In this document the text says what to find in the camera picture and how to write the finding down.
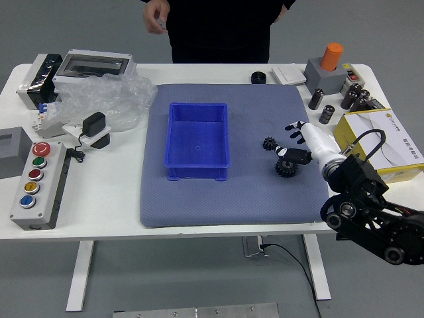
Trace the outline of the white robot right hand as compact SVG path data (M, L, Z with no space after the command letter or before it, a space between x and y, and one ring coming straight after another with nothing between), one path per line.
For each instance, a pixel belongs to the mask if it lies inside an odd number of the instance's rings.
M320 167L331 162L343 162L345 160L345 156L341 154L341 150L334 138L327 135L319 127L308 122L297 121L285 128L286 131L292 129L295 129L295 132L290 135L290 138L300 136L297 143L305 143L309 150L284 148L276 144L274 151L279 159L301 165L306 165L310 161L316 160Z

